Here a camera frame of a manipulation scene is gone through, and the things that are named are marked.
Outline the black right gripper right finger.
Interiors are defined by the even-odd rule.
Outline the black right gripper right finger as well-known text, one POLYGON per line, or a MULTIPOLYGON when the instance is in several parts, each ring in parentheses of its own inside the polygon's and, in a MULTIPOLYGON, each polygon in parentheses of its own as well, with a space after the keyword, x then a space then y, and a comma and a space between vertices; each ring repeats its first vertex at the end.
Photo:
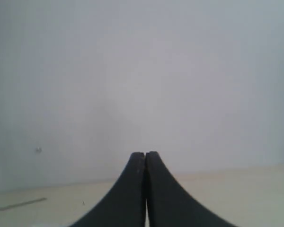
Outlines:
POLYGON ((196 199, 174 178, 158 152, 146 153, 146 201, 151 227, 233 227, 196 199))

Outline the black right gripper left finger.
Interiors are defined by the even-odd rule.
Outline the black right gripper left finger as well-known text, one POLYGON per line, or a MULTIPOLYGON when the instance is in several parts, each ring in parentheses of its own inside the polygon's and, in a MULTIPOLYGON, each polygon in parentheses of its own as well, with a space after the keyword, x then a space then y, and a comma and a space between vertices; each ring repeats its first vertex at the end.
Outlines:
POLYGON ((72 227, 145 226, 145 154, 134 152, 109 192, 72 227))

